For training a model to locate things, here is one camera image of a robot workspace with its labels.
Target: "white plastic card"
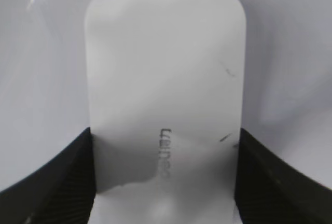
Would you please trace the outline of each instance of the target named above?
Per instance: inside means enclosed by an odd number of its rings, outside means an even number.
[[[93,224],[229,224],[241,126],[238,0],[93,0]]]

